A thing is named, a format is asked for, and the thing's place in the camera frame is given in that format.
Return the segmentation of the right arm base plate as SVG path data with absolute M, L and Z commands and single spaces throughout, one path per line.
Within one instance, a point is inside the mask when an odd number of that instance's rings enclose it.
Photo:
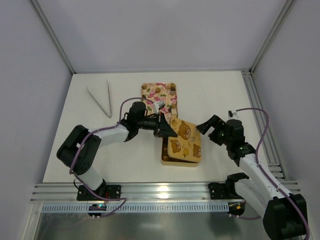
M 208 189 L 211 200 L 227 200 L 230 198 L 225 183 L 211 182 L 208 184 Z

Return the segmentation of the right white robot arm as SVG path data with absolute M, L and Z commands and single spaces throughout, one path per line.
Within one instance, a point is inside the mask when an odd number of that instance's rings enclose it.
M 286 240 L 299 236 L 310 238 L 307 203 L 301 194 L 293 194 L 258 159 L 258 148 L 246 142 L 242 122 L 236 112 L 223 121 L 213 115 L 196 126 L 215 144 L 226 147 L 231 160 L 242 172 L 229 175 L 226 188 L 231 196 L 242 197 L 262 218 L 264 230 L 271 240 Z

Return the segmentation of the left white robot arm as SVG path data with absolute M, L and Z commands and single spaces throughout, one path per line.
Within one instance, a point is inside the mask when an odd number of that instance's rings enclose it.
M 100 147 L 132 140 L 139 130 L 153 131 L 156 138 L 176 138 L 178 134 L 171 128 L 165 115 L 160 112 L 163 101 L 149 101 L 156 108 L 148 114 L 143 101 L 135 101 L 125 114 L 119 113 L 119 121 L 113 125 L 90 131 L 83 125 L 77 125 L 59 147 L 56 156 L 69 168 L 84 187 L 98 196 L 98 191 L 106 185 L 104 179 L 93 167 Z

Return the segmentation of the silver tin lid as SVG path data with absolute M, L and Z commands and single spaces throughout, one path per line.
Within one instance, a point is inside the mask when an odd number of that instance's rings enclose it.
M 168 138 L 168 156 L 191 163 L 200 162 L 202 143 L 196 125 L 179 118 L 172 118 L 170 127 L 176 132 L 177 137 Z

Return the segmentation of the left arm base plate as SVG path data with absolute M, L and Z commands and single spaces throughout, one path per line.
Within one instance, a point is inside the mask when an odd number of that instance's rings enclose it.
M 93 192 L 104 199 L 120 199 L 121 198 L 122 186 L 119 184 L 107 184 L 100 186 Z M 89 190 L 84 186 L 80 185 L 77 192 L 77 201 L 100 201 L 101 199 L 92 195 Z

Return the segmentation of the metal tongs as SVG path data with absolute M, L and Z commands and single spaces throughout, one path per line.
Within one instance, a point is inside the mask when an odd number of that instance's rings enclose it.
M 86 89 L 103 113 L 110 119 L 112 117 L 112 105 L 109 82 L 107 79 L 99 79 L 95 83 L 88 83 Z

